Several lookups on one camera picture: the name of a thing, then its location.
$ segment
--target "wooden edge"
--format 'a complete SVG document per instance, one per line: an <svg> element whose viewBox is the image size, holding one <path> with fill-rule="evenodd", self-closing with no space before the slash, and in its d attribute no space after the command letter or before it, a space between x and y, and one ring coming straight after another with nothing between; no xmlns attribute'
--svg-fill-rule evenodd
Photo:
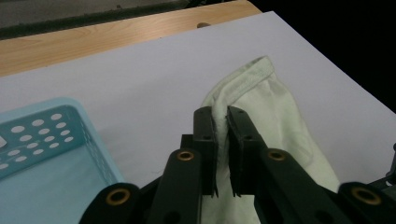
<svg viewBox="0 0 396 224"><path fill-rule="evenodd" d="M249 1L232 1L2 40L0 77L260 13Z"/></svg>

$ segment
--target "fabric fold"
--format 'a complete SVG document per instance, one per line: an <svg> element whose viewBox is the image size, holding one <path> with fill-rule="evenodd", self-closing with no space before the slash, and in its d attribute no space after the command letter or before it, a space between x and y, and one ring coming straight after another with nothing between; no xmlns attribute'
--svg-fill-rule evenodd
<svg viewBox="0 0 396 224"><path fill-rule="evenodd" d="M234 198L228 169L227 106L248 112L268 147L288 151L322 187L336 191L339 181L332 167L312 139L297 104L277 79L269 57L260 57L237 69L219 82L202 106L212 106L219 144L218 198L203 198L203 223L260 223L253 196Z"/></svg>

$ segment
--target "basket hole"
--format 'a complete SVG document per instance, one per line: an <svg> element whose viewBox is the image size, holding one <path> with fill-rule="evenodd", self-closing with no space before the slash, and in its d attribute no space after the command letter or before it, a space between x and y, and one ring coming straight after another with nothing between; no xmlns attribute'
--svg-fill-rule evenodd
<svg viewBox="0 0 396 224"><path fill-rule="evenodd" d="M20 161L25 161L26 159L27 159L27 157L21 156L21 157L18 157L17 159L15 159L15 161L20 162Z"/></svg>
<svg viewBox="0 0 396 224"><path fill-rule="evenodd" d="M37 119L37 120L35 120L35 121L32 122L32 125L33 125L33 126L40 126L40 125L42 125L43 123L44 123L44 120L42 120L42 119Z"/></svg>
<svg viewBox="0 0 396 224"><path fill-rule="evenodd" d="M49 132L50 132L50 129L41 129L40 131L38 131L39 134L46 134Z"/></svg>
<svg viewBox="0 0 396 224"><path fill-rule="evenodd" d="M62 114L53 114L51 117L50 117L50 119L52 119L52 120L57 120L57 119L60 119L62 117Z"/></svg>
<svg viewBox="0 0 396 224"><path fill-rule="evenodd" d="M38 143L31 143L31 144L27 145L27 148L34 148L36 146L38 146Z"/></svg>
<svg viewBox="0 0 396 224"><path fill-rule="evenodd" d="M41 154L41 153L43 153L43 149L38 149L38 150L35 150L34 152L33 152L33 155L39 155L39 154Z"/></svg>
<svg viewBox="0 0 396 224"><path fill-rule="evenodd" d="M11 132L12 133L21 133L21 132L23 132L23 130L24 130L23 126L15 126L11 129Z"/></svg>
<svg viewBox="0 0 396 224"><path fill-rule="evenodd" d="M4 170L7 167L8 167L8 164L6 164L6 163L0 164L0 170Z"/></svg>
<svg viewBox="0 0 396 224"><path fill-rule="evenodd" d="M0 135L0 148L5 147L7 144L6 139L4 139L1 135Z"/></svg>
<svg viewBox="0 0 396 224"><path fill-rule="evenodd" d="M66 126L66 123L65 122L61 122L61 123L56 125L56 128L63 128L64 126Z"/></svg>
<svg viewBox="0 0 396 224"><path fill-rule="evenodd" d="M55 139L54 136L48 136L48 137L46 137L46 138L44 139L44 141L45 141L45 142L50 142L50 141L52 141L53 139Z"/></svg>
<svg viewBox="0 0 396 224"><path fill-rule="evenodd" d="M66 139L64 139L65 142L71 142L74 139L74 137L66 137Z"/></svg>
<svg viewBox="0 0 396 224"><path fill-rule="evenodd" d="M15 156L15 155L18 155L18 154L20 154L20 151L19 150L12 150L12 151L10 151L10 152L8 152L8 156Z"/></svg>
<svg viewBox="0 0 396 224"><path fill-rule="evenodd" d="M50 148L55 148L59 146L59 143L52 143L51 145L49 145Z"/></svg>
<svg viewBox="0 0 396 224"><path fill-rule="evenodd" d="M30 139L32 139L32 135L24 135L20 138L20 141L26 142L26 141L29 141Z"/></svg>
<svg viewBox="0 0 396 224"><path fill-rule="evenodd" d="M64 131L61 132L61 136L68 135L69 133L70 133L69 130L64 130Z"/></svg>

